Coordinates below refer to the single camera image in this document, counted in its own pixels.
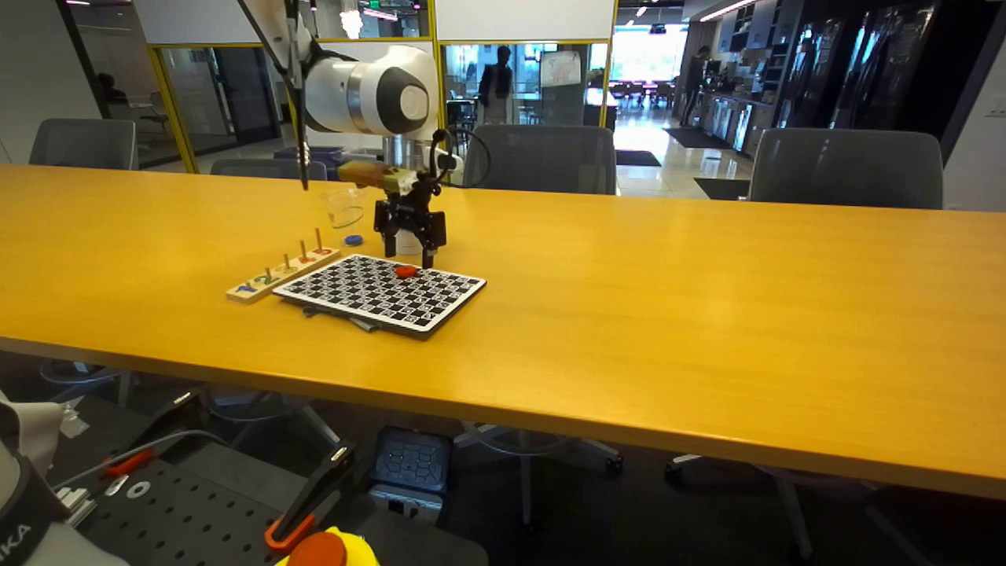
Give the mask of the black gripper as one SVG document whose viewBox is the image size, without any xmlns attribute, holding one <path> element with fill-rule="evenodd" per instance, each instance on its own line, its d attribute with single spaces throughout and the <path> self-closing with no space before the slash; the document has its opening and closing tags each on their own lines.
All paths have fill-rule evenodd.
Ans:
<svg viewBox="0 0 1006 566">
<path fill-rule="evenodd" d="M 384 257 L 397 257 L 397 234 L 411 234 L 422 249 L 422 266 L 433 266 L 438 249 L 448 242 L 448 214 L 432 207 L 438 181 L 419 178 L 384 193 L 374 205 L 374 229 L 384 240 Z"/>
</svg>

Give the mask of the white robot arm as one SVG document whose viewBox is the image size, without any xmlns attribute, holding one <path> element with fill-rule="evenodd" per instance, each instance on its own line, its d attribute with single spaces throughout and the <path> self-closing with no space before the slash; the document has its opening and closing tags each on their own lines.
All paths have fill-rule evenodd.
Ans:
<svg viewBox="0 0 1006 566">
<path fill-rule="evenodd" d="M 389 46 L 378 61 L 324 51 L 313 25 L 313 0 L 237 0 L 285 81 L 296 117 L 298 178 L 309 178 L 309 128 L 365 132 L 384 140 L 405 139 L 405 161 L 345 161 L 341 177 L 374 184 L 374 229 L 384 254 L 400 254 L 400 237 L 419 240 L 432 266 L 448 246 L 448 214 L 432 207 L 443 178 L 457 170 L 453 139 L 432 117 L 429 58 L 415 46 Z"/>
</svg>

